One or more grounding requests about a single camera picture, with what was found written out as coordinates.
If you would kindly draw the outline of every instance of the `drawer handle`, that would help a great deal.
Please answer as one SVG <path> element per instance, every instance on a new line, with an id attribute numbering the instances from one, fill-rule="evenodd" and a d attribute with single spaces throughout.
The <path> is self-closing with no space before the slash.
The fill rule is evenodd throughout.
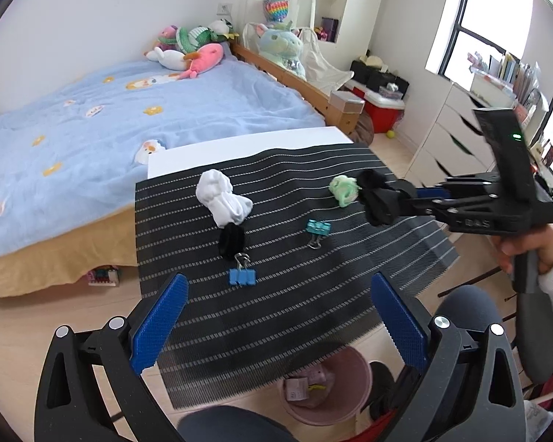
<path id="1" fill-rule="evenodd" d="M 439 169 L 444 172 L 446 174 L 447 177 L 449 178 L 452 178 L 453 175 L 451 173 L 449 173 L 448 169 L 446 169 L 443 165 L 441 165 L 437 159 L 435 159 L 435 161 L 437 162 L 437 166 L 439 167 Z"/>
<path id="2" fill-rule="evenodd" d="M 455 145 L 461 150 L 463 151 L 465 154 L 468 154 L 469 156 L 473 156 L 473 153 L 470 152 L 467 148 L 465 148 L 465 145 L 463 143 L 461 143 L 461 141 L 459 141 L 457 138 L 455 138 L 452 134 L 449 134 L 449 136 L 451 137 L 451 139 L 453 140 L 453 143 L 455 143 Z"/>
<path id="3" fill-rule="evenodd" d="M 479 101 L 477 101 L 474 97 L 472 97 L 471 95 L 469 95 L 469 99 L 471 100 L 471 102 L 477 106 L 478 108 L 484 108 L 484 105 L 482 105 Z"/>
<path id="4" fill-rule="evenodd" d="M 465 126 L 467 126 L 471 131 L 473 131 L 476 135 L 478 136 L 483 136 L 484 134 L 479 131 L 479 129 L 475 128 L 475 126 L 473 126 L 469 121 L 467 121 L 466 119 L 464 119 L 464 117 L 462 116 L 461 117 L 461 121 L 463 122 L 463 124 Z"/>

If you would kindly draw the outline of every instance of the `drawer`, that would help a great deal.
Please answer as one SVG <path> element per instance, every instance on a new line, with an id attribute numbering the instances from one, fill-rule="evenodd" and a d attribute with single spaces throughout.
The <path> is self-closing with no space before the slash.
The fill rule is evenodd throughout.
<path id="1" fill-rule="evenodd" d="M 451 87 L 445 105 L 457 111 L 457 113 L 465 119 L 463 122 L 464 124 L 468 123 L 481 133 L 479 123 L 473 114 L 473 110 L 476 108 L 485 108 L 485 105 L 473 99 L 469 93 L 455 85 Z"/>
<path id="2" fill-rule="evenodd" d="M 457 145 L 463 146 L 466 152 L 470 152 L 484 165 L 490 166 L 494 162 L 494 154 L 489 144 L 485 142 L 485 138 L 480 135 L 481 131 L 473 128 L 471 125 L 464 122 L 454 109 L 449 106 L 443 106 L 441 113 L 438 115 L 437 123 L 445 128 L 449 135 L 455 138 Z"/>
<path id="3" fill-rule="evenodd" d="M 416 159 L 414 159 L 408 171 L 408 174 L 410 173 L 410 177 L 414 178 L 416 181 L 411 181 L 407 178 L 407 175 L 406 179 L 414 186 L 424 185 L 430 187 L 444 181 L 446 178 L 446 174 L 442 171 L 440 166 L 438 166 L 434 157 L 424 149 L 418 152 Z"/>
<path id="4" fill-rule="evenodd" d="M 423 149 L 429 152 L 451 176 L 487 170 L 487 165 L 483 165 L 475 156 L 467 154 L 439 124 L 432 126 Z"/>

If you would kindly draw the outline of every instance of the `green scrunchie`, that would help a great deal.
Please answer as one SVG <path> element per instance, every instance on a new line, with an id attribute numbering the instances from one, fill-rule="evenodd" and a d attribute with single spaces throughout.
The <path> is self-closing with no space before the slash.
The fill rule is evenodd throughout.
<path id="1" fill-rule="evenodd" d="M 358 185 L 355 178 L 341 174 L 336 176 L 328 186 L 340 207 L 346 207 L 358 198 Z"/>

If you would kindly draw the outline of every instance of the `rolled sock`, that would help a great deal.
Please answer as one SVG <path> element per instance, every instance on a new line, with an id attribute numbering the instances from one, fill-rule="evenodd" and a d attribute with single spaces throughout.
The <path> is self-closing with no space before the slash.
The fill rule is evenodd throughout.
<path id="1" fill-rule="evenodd" d="M 211 211 L 215 224 L 220 228 L 229 222 L 242 224 L 252 211 L 252 201 L 233 194 L 229 178 L 216 169 L 210 169 L 201 175 L 196 196 L 199 202 Z"/>

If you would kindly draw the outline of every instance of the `striped cloth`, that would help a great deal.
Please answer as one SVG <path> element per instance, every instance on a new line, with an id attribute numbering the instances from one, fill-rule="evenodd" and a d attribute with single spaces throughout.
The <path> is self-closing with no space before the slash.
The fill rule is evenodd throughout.
<path id="1" fill-rule="evenodd" d="M 228 285 L 220 230 L 195 198 L 202 172 L 219 169 L 254 202 L 243 222 L 257 286 Z M 180 270 L 189 302 L 158 358 L 174 408 L 217 401 L 270 383 L 349 344 L 380 322 L 370 279 L 384 269 L 416 295 L 457 258 L 430 217 L 372 227 L 363 207 L 340 208 L 328 190 L 339 174 L 393 174 L 368 148 L 338 144 L 257 155 L 143 181 L 136 188 L 144 298 Z M 309 219 L 331 223 L 318 250 Z"/>

